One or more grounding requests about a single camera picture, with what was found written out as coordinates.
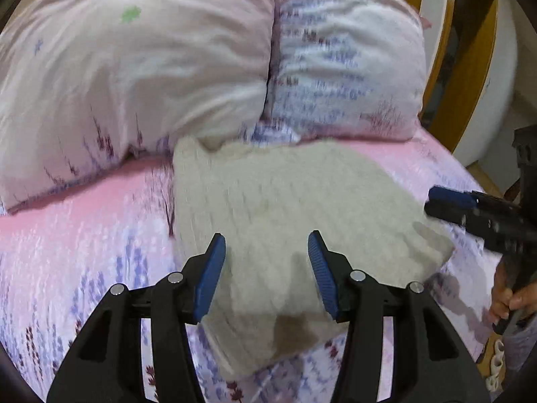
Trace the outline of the lavender sleeve right forearm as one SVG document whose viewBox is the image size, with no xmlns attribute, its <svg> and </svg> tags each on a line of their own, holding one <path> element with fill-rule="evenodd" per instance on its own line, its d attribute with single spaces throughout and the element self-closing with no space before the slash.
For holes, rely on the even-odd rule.
<svg viewBox="0 0 537 403">
<path fill-rule="evenodd" d="M 502 388 L 506 389 L 523 367 L 536 343 L 536 313 L 520 320 L 514 330 L 502 338 L 502 342 L 506 367 Z"/>
</svg>

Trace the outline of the person's right hand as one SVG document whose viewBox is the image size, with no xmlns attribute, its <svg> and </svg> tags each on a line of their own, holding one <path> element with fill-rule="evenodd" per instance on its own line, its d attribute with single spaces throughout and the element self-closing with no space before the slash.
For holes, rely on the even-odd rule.
<svg viewBox="0 0 537 403">
<path fill-rule="evenodd" d="M 501 319 L 507 319 L 510 311 L 523 311 L 523 318 L 534 314 L 537 309 L 537 286 L 533 282 L 526 287 L 512 292 L 507 287 L 507 270 L 505 258 L 496 267 L 494 284 L 491 289 L 491 307 L 489 315 L 491 322 L 497 325 Z"/>
</svg>

